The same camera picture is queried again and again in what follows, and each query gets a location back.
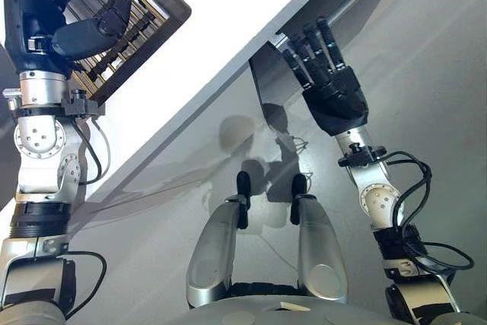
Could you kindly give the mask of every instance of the floor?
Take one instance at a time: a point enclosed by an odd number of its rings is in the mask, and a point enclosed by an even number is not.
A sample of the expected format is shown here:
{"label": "floor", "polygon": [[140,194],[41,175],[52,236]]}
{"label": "floor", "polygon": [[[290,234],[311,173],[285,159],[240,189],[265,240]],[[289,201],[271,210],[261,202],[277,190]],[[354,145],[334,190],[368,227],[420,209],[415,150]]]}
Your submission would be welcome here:
{"label": "floor", "polygon": [[[357,16],[364,13],[366,18]],[[431,197],[415,222],[423,239],[453,244],[476,260],[474,269],[457,275],[452,292],[462,309],[484,318],[485,13],[485,0],[364,0],[333,28],[367,96],[375,142],[431,165]],[[287,27],[297,30],[298,24]],[[234,193],[240,169],[250,172],[254,195],[250,226],[237,236],[234,282],[295,285],[298,229],[289,222],[289,182],[300,171],[335,227],[349,274],[349,303],[388,314],[384,289],[390,281],[370,220],[336,164],[337,144],[318,129],[294,76],[270,48],[252,61],[267,124],[205,179],[134,199],[130,214],[117,214],[117,207],[100,213],[75,235],[72,248],[102,253],[110,270],[97,297],[70,323],[163,323],[188,311],[189,258],[209,214]],[[395,167],[392,175],[401,190],[418,179],[409,167]],[[414,205],[412,197],[408,209]],[[88,295],[98,270],[90,259],[77,259],[79,299]]]}

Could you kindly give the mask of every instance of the robotic hand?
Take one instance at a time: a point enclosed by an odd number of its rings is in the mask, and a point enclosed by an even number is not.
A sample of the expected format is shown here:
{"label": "robotic hand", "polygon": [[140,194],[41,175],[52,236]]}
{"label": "robotic hand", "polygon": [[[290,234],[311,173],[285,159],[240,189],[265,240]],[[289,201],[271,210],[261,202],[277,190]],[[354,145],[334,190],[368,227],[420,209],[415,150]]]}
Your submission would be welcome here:
{"label": "robotic hand", "polygon": [[[75,302],[75,264],[67,227],[81,182],[75,122],[98,114],[85,92],[69,97],[75,60],[114,46],[129,22],[130,0],[116,0],[99,18],[66,24],[67,0],[5,0],[5,48],[20,89],[4,90],[21,153],[10,237],[0,253],[0,323],[63,323]],[[100,178],[101,166],[97,162]],[[103,258],[95,253],[79,252]]]}
{"label": "robotic hand", "polygon": [[[318,126],[334,136],[342,149],[339,166],[345,167],[358,189],[362,209],[372,218],[372,231],[383,256],[386,276],[394,285],[386,289],[394,318],[408,323],[429,323],[438,315],[460,312],[448,285],[457,270],[473,267],[473,260],[455,247],[424,243],[411,221],[428,198],[431,168],[411,154],[387,155],[383,146],[373,146],[364,125],[368,105],[350,66],[343,60],[325,18],[317,27],[307,24],[305,38],[277,36],[273,45],[282,53],[303,87],[303,97]],[[406,159],[389,161],[402,155]],[[415,164],[422,179],[403,194],[390,182],[387,165]],[[413,213],[404,219],[404,201],[425,186],[425,195]],[[463,266],[442,262],[430,255],[426,245],[446,247],[468,261]]]}

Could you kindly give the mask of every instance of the circular joint cover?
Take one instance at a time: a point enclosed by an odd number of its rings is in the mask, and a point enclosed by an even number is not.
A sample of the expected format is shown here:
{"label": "circular joint cover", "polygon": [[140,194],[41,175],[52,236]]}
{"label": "circular joint cover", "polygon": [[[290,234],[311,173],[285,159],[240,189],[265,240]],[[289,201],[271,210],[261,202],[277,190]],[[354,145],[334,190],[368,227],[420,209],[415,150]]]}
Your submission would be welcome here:
{"label": "circular joint cover", "polygon": [[66,134],[64,129],[62,128],[61,123],[56,121],[56,144],[50,150],[38,153],[35,151],[30,151],[26,146],[24,146],[24,144],[21,141],[21,131],[19,129],[19,125],[17,125],[14,131],[14,142],[15,142],[15,147],[22,154],[32,159],[42,160],[42,159],[51,158],[53,155],[56,155],[58,152],[62,150],[62,147],[66,143]]}
{"label": "circular joint cover", "polygon": [[371,215],[368,205],[378,205],[382,209],[394,204],[400,197],[399,190],[388,184],[371,184],[362,190],[360,206],[367,215]]}

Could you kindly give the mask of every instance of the cable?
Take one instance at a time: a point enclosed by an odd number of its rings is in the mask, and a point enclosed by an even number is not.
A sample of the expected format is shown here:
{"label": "cable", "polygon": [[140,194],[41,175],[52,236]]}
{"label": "cable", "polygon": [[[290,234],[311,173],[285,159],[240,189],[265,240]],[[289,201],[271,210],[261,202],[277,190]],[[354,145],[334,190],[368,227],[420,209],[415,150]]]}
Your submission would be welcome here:
{"label": "cable", "polygon": [[75,309],[71,310],[67,315],[66,315],[66,320],[71,318],[74,314],[76,314],[78,311],[80,311],[91,299],[97,294],[98,289],[101,286],[101,282],[103,282],[103,279],[105,278],[105,274],[107,274],[107,261],[103,256],[99,253],[94,253],[92,251],[69,251],[66,253],[66,255],[88,255],[88,256],[94,256],[95,258],[98,258],[101,261],[101,273],[100,277],[98,277],[97,283],[93,287],[93,291],[91,291],[90,295],[86,297],[86,299],[81,302]]}
{"label": "cable", "polygon": [[84,135],[84,133],[80,130],[80,128],[79,128],[78,124],[76,123],[76,121],[75,120],[72,120],[71,123],[73,125],[73,128],[75,129],[75,131],[79,135],[79,137],[81,137],[81,140],[83,140],[84,144],[86,145],[86,149],[90,152],[90,155],[91,155],[91,157],[94,160],[94,163],[97,165],[97,176],[94,179],[88,180],[86,182],[79,182],[79,185],[80,186],[87,186],[88,184],[95,183],[95,182],[97,182],[98,180],[101,179],[102,170],[101,170],[100,159],[98,159],[97,154],[94,152],[93,146],[91,146],[90,141],[86,138],[86,136]]}
{"label": "cable", "polygon": [[[402,159],[402,160],[395,160],[395,161],[388,161],[390,158],[393,156],[397,155],[403,155],[408,157],[409,159]],[[434,243],[434,242],[423,242],[422,244],[424,246],[433,246],[433,247],[443,247],[448,250],[452,250],[453,252],[459,254],[461,257],[463,257],[465,260],[468,261],[468,264],[463,265],[463,266],[458,266],[450,263],[443,262],[441,260],[438,260],[434,258],[433,256],[428,255],[424,251],[420,251],[416,249],[414,246],[412,246],[410,243],[406,241],[406,228],[407,226],[411,223],[411,221],[414,219],[414,217],[417,216],[417,214],[420,213],[420,211],[425,207],[425,204],[428,200],[429,193],[431,190],[431,168],[429,165],[426,163],[418,160],[416,157],[411,155],[408,152],[405,151],[395,151],[391,154],[385,155],[382,158],[378,159],[377,161],[374,162],[374,164],[380,163],[380,162],[386,162],[387,165],[398,165],[398,164],[415,164],[419,170],[422,172],[422,179],[411,186],[407,191],[405,191],[395,202],[394,207],[393,207],[393,228],[399,233],[399,239],[402,241],[403,245],[406,246],[409,250],[410,253],[412,253],[409,258],[412,262],[414,262],[415,265],[417,265],[419,268],[432,273],[432,274],[438,274],[438,275],[445,275],[447,276],[447,282],[450,284],[453,279],[455,272],[457,270],[467,270],[470,269],[474,266],[474,261],[473,259],[468,256],[466,253],[464,253],[462,250],[453,247],[448,244],[442,244],[442,243]],[[422,186],[425,186],[425,193],[423,194],[422,200],[419,203],[419,205],[414,209],[414,211],[404,220],[403,225],[399,226],[399,210],[401,206],[403,205],[404,201],[409,197],[411,194],[413,194],[416,190],[421,188]],[[420,262],[417,257],[422,257],[425,258],[439,266],[444,267],[443,269],[435,269],[431,266],[426,266],[424,263]]]}

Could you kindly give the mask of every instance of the screw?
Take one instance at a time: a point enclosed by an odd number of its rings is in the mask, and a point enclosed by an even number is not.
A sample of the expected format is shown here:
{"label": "screw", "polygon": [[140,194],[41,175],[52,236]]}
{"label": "screw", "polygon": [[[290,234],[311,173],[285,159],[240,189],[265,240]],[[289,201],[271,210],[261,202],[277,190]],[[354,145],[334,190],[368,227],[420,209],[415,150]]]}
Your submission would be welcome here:
{"label": "screw", "polygon": [[362,151],[362,148],[360,147],[360,142],[354,142],[353,144],[350,144],[349,147],[354,154]]}

